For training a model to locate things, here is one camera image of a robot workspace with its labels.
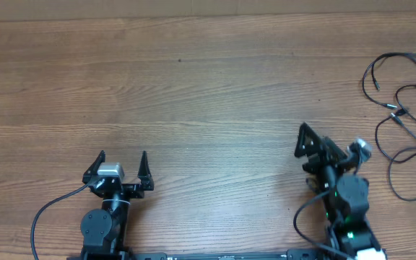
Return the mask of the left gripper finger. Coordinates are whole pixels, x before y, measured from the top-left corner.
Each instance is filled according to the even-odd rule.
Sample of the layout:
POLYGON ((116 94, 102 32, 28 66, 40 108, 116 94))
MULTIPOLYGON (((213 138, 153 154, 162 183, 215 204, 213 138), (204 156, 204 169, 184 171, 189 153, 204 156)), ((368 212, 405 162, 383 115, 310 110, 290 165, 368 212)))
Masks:
POLYGON ((105 151, 101 150, 99 155, 96 157, 95 161, 91 164, 91 166, 86 169, 82 176, 83 183, 89 183, 91 178, 98 174, 98 169, 102 163, 105 162, 105 151))
POLYGON ((150 172, 147 152, 142 152, 142 158, 138 171, 138 179, 141 181, 143 191, 153 191, 155 184, 150 172))

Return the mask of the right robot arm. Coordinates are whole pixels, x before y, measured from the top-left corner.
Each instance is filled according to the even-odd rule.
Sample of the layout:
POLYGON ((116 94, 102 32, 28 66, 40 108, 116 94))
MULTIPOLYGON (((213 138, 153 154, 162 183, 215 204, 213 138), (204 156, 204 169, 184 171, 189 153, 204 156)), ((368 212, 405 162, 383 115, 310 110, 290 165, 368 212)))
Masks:
POLYGON ((306 182, 316 195, 297 210, 293 227, 302 239, 317 247, 320 259, 388 259, 366 217, 370 208, 369 181, 358 175, 361 165, 371 158, 371 152, 364 139, 355 139, 343 151, 307 123, 300 125, 294 156, 308 159, 302 168, 313 176, 306 182), (318 201, 323 202, 329 221, 324 228, 324 243, 309 238, 298 228, 299 214, 318 201))

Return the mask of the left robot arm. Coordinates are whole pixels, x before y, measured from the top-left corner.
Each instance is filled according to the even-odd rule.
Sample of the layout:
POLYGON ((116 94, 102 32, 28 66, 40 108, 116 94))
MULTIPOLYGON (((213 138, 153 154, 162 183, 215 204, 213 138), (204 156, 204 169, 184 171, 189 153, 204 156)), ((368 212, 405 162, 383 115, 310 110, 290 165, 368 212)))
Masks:
POLYGON ((101 151, 84 172, 82 182, 102 199, 101 208, 85 214, 80 223, 83 246, 80 259, 135 259, 125 246, 126 226, 132 199, 144 198, 155 187, 147 153, 143 152, 137 178, 139 183, 124 183, 124 169, 119 162, 106 162, 101 151))

